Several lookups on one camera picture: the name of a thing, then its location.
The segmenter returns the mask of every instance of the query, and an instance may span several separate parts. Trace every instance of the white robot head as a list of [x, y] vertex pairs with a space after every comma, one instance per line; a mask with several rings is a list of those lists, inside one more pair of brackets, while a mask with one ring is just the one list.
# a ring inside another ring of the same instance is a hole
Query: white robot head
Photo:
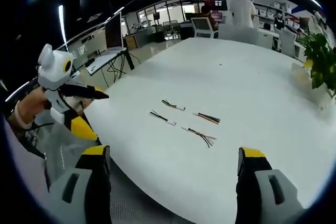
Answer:
[[46, 44], [38, 58], [39, 84], [51, 90], [58, 89], [70, 78], [73, 63], [73, 54], [58, 50], [52, 50], [52, 46]]

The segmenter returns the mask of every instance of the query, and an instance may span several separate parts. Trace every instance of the white chair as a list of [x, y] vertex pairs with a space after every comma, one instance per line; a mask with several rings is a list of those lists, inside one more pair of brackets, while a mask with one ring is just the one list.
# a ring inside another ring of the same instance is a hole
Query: white chair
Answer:
[[207, 17], [192, 18], [191, 22], [194, 26], [195, 38], [218, 38], [218, 31], [212, 29], [210, 20]]
[[291, 31], [282, 29], [280, 33], [281, 53], [292, 58], [296, 58], [295, 42], [296, 34]]
[[274, 37], [267, 33], [258, 33], [257, 46], [272, 49]]
[[235, 27], [233, 32], [233, 40], [256, 45], [258, 40], [258, 29], [251, 27]]
[[234, 26], [231, 24], [220, 24], [218, 26], [218, 38], [233, 40]]

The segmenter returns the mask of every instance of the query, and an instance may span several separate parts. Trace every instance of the potted plant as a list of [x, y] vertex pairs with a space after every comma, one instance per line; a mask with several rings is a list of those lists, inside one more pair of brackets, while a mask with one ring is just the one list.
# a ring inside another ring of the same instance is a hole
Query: potted plant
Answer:
[[325, 109], [336, 97], [336, 53], [323, 34], [307, 35], [299, 42], [306, 48], [304, 67], [311, 68], [313, 99]]

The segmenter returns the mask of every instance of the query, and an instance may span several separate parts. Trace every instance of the glass wall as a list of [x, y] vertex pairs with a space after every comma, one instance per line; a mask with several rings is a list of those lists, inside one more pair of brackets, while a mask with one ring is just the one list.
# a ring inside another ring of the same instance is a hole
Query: glass wall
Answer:
[[[185, 13], [199, 13], [204, 0], [167, 0], [137, 12], [139, 20], [150, 20], [150, 25], [163, 25], [164, 22], [176, 20], [178, 23], [186, 21]], [[153, 14], [160, 13], [160, 19], [154, 21]]]
[[128, 34], [127, 25], [124, 18], [121, 18], [121, 34], [123, 37]]
[[138, 12], [138, 17], [139, 17], [140, 22], [146, 21], [145, 10], [141, 10], [140, 12]]
[[162, 25], [163, 22], [169, 22], [169, 15], [166, 2], [159, 3], [155, 6], [156, 12], [160, 13], [160, 19], [157, 21], [159, 25]]
[[154, 6], [151, 6], [145, 10], [147, 21], [150, 21], [149, 26], [155, 25], [153, 14], [155, 13]]
[[184, 21], [180, 0], [167, 1], [170, 21], [177, 20], [178, 23]]

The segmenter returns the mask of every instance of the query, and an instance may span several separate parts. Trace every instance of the person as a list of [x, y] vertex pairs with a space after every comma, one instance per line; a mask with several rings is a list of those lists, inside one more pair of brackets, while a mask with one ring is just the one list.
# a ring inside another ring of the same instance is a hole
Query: person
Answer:
[[302, 38], [302, 37], [303, 37], [303, 33], [302, 33], [302, 31], [301, 31], [301, 29], [300, 29], [300, 28], [298, 28], [298, 29], [296, 30], [296, 32], [297, 32], [297, 35], [296, 35], [296, 40], [297, 40], [297, 39], [300, 39], [300, 38]]
[[211, 23], [212, 29], [214, 31], [217, 31], [218, 30], [218, 24], [215, 21], [215, 19], [211, 16], [211, 10], [210, 10], [210, 8], [208, 6], [206, 6], [206, 5], [203, 5], [202, 8], [201, 8], [201, 12], [202, 12], [201, 17], [208, 17], [209, 21]]
[[282, 13], [277, 12], [275, 18], [274, 18], [274, 27], [277, 28], [278, 30], [281, 30], [285, 27], [285, 22], [282, 18]]
[[230, 11], [233, 16], [233, 24], [240, 27], [252, 27], [254, 16], [257, 15], [256, 8], [250, 0], [232, 0]]

